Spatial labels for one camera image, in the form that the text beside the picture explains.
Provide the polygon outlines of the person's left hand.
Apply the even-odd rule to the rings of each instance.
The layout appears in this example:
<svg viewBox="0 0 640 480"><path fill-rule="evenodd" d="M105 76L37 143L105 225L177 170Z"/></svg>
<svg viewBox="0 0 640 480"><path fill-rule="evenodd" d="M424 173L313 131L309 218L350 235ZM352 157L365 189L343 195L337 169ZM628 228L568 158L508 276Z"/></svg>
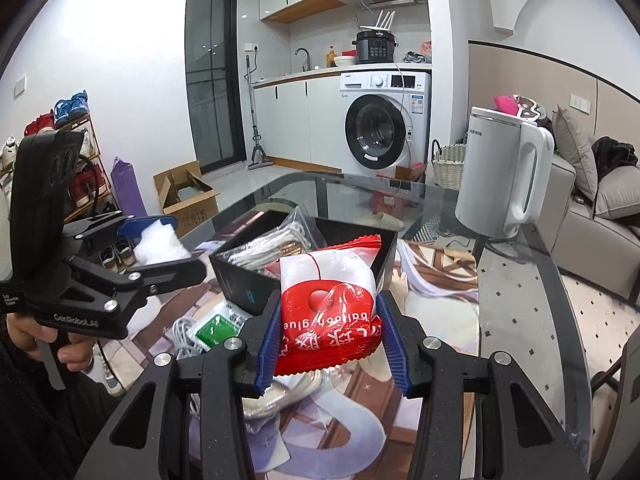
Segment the person's left hand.
<svg viewBox="0 0 640 480"><path fill-rule="evenodd" d="M21 313L6 316L6 328L14 346L24 351L30 358L40 361L38 344L53 344L58 339L58 331L41 326L34 318ZM58 350L58 360L71 372L86 370L92 360L96 337L69 334L68 344Z"/></svg>

